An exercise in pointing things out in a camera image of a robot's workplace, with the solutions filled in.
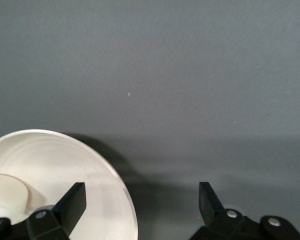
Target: black metal bracket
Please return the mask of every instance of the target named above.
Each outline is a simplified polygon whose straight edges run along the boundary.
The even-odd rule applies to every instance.
[[[263,216],[260,223],[234,209],[224,209],[208,182],[199,184],[199,209],[205,226],[190,240],[300,240],[300,233],[286,219]]]
[[[15,225],[1,217],[0,240],[69,240],[86,207],[85,183],[76,182],[51,210],[38,210]]]

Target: white plate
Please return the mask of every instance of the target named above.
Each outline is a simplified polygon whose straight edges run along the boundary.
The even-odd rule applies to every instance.
[[[72,240],[137,240],[129,192],[113,167],[84,143],[48,130],[22,130],[0,138],[0,174],[28,188],[25,214],[54,205],[75,182],[85,182],[87,207]]]

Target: white round object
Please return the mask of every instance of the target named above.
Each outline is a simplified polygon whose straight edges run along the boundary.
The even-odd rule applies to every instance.
[[[27,202],[27,187],[14,177],[0,174],[0,218],[9,218],[11,224],[22,221]]]
[[[87,207],[72,240],[137,240],[136,212],[113,167],[84,143],[48,130],[22,130],[0,138],[0,174],[28,188],[25,214],[54,205],[76,182],[85,182]]]

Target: gray table surface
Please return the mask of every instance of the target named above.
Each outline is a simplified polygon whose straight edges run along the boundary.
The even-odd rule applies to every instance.
[[[300,1],[0,1],[0,136],[22,129],[101,153],[140,240],[188,240],[200,181],[300,231]]]

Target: gray background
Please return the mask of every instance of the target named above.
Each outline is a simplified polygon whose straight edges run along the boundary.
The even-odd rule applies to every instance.
[[[140,240],[187,240],[198,183],[300,231],[300,1],[0,1],[0,136],[100,152]]]

